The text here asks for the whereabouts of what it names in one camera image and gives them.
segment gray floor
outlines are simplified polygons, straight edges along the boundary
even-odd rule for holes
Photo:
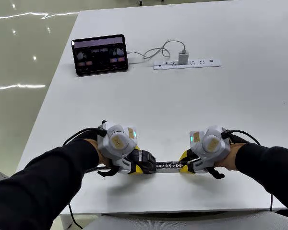
[[[144,6],[160,4],[143,0]],[[0,0],[1,172],[12,175],[16,170],[77,13],[133,6],[137,0]],[[62,229],[60,222],[53,229]]]

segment black jacket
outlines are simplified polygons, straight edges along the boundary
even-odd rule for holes
[[[50,229],[79,191],[84,173],[98,161],[94,147],[79,139],[44,153],[0,181],[0,230]],[[236,166],[288,207],[288,149],[249,143],[238,151]]]

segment label sticker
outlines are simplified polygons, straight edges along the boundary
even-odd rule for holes
[[[129,138],[134,139],[133,129],[128,128]]]
[[[208,150],[210,152],[213,152],[216,149],[218,144],[219,144],[219,140],[218,139],[216,139],[216,138],[212,139],[211,142],[208,145]]]
[[[193,141],[194,142],[200,141],[200,133],[199,132],[193,133]]]
[[[117,149],[124,148],[124,144],[122,143],[122,141],[120,140],[118,136],[113,137],[111,140]]]

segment black tablet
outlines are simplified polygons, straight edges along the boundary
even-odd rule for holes
[[[124,35],[72,40],[72,53],[78,76],[128,69]]]

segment power strip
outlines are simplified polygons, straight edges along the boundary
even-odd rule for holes
[[[178,65],[178,61],[154,62],[154,70],[218,67],[218,66],[222,66],[221,61],[219,59],[213,59],[213,58],[189,60],[187,65]]]

